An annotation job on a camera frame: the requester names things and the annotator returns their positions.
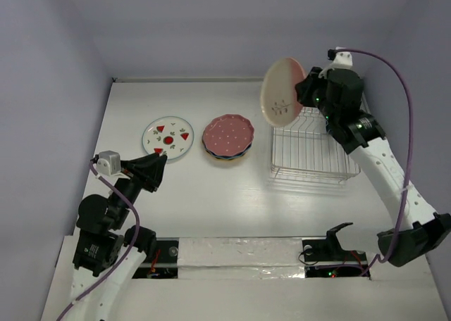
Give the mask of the pink plate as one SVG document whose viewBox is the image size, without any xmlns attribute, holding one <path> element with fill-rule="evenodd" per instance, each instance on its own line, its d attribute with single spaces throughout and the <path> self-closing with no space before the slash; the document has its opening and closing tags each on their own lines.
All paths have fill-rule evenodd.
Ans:
<svg viewBox="0 0 451 321">
<path fill-rule="evenodd" d="M 292 123 L 302 110 L 295 85 L 306 77 L 294 58 L 281 58 L 266 72 L 261 86 L 260 105 L 266 121 L 273 127 Z"/>
</svg>

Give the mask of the white watermelon pattern plate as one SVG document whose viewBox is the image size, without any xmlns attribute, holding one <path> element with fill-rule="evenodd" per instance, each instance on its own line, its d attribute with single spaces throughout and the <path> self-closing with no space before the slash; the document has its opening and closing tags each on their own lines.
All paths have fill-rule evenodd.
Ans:
<svg viewBox="0 0 451 321">
<path fill-rule="evenodd" d="M 191 149 L 194 130 L 185 119 L 165 116 L 152 121 L 144 130 L 142 145 L 148 154 L 166 155 L 168 161 L 182 158 Z"/>
</svg>

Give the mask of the blue dotted plate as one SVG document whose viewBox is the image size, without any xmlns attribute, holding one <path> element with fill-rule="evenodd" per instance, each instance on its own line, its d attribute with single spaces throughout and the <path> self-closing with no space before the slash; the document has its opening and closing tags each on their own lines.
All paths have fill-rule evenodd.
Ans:
<svg viewBox="0 0 451 321">
<path fill-rule="evenodd" d="M 252 145 L 250 144 L 244 151 L 235 154 L 234 156 L 220 156 L 220 155 L 216 155 L 215 153 L 213 153 L 212 151 L 208 150 L 207 147 L 204 146 L 204 150 L 213 158 L 217 159 L 217 160 L 224 160 L 224 161 L 231 161 L 237 158 L 241 158 L 243 157 L 250 149 L 251 149 Z"/>
</svg>

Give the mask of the maroon dotted plate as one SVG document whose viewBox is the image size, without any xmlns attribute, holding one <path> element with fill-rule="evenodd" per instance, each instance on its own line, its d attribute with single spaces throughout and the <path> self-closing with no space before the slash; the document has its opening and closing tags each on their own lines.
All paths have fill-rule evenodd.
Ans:
<svg viewBox="0 0 451 321">
<path fill-rule="evenodd" d="M 254 139 L 250 120 L 238 114 L 214 118 L 205 128 L 202 142 L 216 156 L 233 157 L 248 149 Z"/>
</svg>

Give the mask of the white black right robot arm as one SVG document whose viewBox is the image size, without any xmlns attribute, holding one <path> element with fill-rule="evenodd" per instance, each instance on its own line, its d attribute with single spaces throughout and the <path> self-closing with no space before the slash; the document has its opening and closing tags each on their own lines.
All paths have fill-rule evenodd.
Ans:
<svg viewBox="0 0 451 321">
<path fill-rule="evenodd" d="M 295 85 L 297 100 L 315 107 L 326 129 L 364 171 L 389 212 L 394 227 L 378 233 L 378 247 L 395 267 L 432 251 L 450 233 L 450 214 L 438 213 L 406 180 L 378 121 L 361 109 L 364 81 L 349 69 L 313 67 Z"/>
</svg>

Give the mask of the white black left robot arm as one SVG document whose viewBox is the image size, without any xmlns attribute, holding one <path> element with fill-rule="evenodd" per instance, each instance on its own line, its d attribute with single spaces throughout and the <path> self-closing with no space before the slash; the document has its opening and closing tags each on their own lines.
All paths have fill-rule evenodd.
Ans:
<svg viewBox="0 0 451 321">
<path fill-rule="evenodd" d="M 59 320 L 112 320 L 138 267 L 159 257 L 156 233 L 141 225 L 134 203 L 159 188 L 166 161 L 164 152 L 124 161 L 102 151 L 89 162 L 110 194 L 80 202 L 70 302 Z"/>
</svg>

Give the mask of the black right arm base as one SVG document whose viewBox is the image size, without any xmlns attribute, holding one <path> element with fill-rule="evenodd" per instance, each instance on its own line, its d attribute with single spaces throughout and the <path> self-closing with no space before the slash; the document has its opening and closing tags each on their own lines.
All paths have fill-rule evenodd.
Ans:
<svg viewBox="0 0 451 321">
<path fill-rule="evenodd" d="M 367 263 L 365 252 L 345 250 L 337 238 L 337 233 L 352 225 L 352 222 L 344 222 L 330 228 L 324 237 L 311 237 L 302 240 L 302 256 L 309 265 L 324 262 L 343 263 L 346 260 L 356 260 Z"/>
</svg>

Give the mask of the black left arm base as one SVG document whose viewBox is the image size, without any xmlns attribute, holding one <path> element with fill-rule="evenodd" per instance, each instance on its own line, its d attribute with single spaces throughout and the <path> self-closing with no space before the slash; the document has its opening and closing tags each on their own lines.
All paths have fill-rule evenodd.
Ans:
<svg viewBox="0 0 451 321">
<path fill-rule="evenodd" d="M 177 279 L 179 239 L 157 239 L 152 259 L 146 259 L 133 279 Z"/>
</svg>

